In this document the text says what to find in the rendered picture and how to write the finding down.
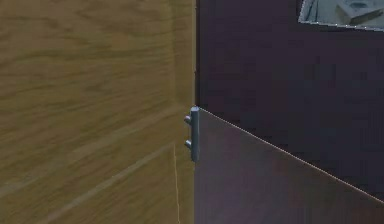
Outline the brown wooden door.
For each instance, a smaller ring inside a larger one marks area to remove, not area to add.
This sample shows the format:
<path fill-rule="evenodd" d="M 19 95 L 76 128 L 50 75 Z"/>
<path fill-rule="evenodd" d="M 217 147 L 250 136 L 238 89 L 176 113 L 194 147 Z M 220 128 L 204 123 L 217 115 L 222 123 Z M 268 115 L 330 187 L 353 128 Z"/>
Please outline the brown wooden door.
<path fill-rule="evenodd" d="M 0 0 L 0 224 L 194 224 L 196 0 Z"/>

